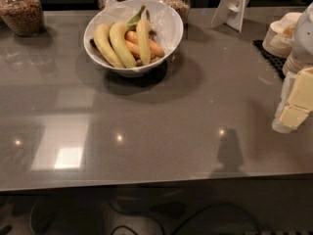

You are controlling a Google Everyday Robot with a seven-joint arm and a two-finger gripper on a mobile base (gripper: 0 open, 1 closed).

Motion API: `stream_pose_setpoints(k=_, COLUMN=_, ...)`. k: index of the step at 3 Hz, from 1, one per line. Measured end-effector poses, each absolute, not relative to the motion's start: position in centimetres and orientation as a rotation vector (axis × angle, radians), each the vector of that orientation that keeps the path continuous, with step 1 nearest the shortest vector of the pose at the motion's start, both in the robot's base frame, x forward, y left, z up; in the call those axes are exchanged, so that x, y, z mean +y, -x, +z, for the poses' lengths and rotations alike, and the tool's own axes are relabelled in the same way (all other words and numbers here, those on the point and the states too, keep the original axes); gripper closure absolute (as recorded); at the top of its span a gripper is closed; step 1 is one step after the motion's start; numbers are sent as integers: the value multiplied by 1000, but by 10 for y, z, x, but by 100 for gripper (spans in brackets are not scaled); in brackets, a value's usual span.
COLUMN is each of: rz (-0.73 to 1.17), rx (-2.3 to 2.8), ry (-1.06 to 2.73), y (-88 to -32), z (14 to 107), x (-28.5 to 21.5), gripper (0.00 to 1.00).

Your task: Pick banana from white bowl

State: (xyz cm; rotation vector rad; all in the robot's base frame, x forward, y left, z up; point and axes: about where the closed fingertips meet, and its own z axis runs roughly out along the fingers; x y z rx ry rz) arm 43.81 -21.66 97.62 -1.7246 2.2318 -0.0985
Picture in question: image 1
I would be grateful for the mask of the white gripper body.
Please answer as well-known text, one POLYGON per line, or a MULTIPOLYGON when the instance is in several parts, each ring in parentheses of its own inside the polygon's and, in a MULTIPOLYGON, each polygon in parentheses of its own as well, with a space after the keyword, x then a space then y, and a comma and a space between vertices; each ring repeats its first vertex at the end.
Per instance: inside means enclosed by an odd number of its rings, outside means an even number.
POLYGON ((289 127, 286 127, 286 126, 282 125, 279 122, 279 116, 281 115, 281 113, 283 111, 283 108, 285 106, 291 106, 291 105, 288 104, 288 98, 289 98, 289 96, 291 94, 291 90, 292 90, 292 87, 293 87, 296 75, 297 75, 297 73, 294 73, 294 72, 291 72, 291 71, 289 71, 287 73, 287 76, 286 76, 286 78, 284 80, 283 87, 282 87, 281 102, 278 105, 278 108, 277 108, 276 113, 275 113, 274 120, 272 122, 272 128, 275 131, 280 132, 280 133, 291 133, 292 131, 297 130, 297 128, 289 128, 289 127))

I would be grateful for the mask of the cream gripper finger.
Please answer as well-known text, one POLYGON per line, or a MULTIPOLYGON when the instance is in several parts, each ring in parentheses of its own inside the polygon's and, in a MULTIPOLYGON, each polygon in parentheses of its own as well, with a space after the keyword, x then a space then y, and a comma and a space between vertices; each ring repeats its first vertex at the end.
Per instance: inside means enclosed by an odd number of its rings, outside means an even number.
POLYGON ((288 104, 313 111, 313 68, 303 69, 295 76, 288 104))
POLYGON ((279 122, 289 128, 298 128, 309 116, 308 110, 302 109, 298 106, 285 106, 279 122))

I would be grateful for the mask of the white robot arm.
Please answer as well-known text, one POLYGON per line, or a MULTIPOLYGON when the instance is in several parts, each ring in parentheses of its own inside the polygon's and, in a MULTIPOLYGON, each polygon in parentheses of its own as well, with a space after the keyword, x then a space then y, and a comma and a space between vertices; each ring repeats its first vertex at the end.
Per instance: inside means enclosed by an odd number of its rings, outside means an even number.
POLYGON ((313 3, 302 13, 293 30, 291 53, 283 65, 281 102, 272 128, 291 133, 313 112, 313 3))

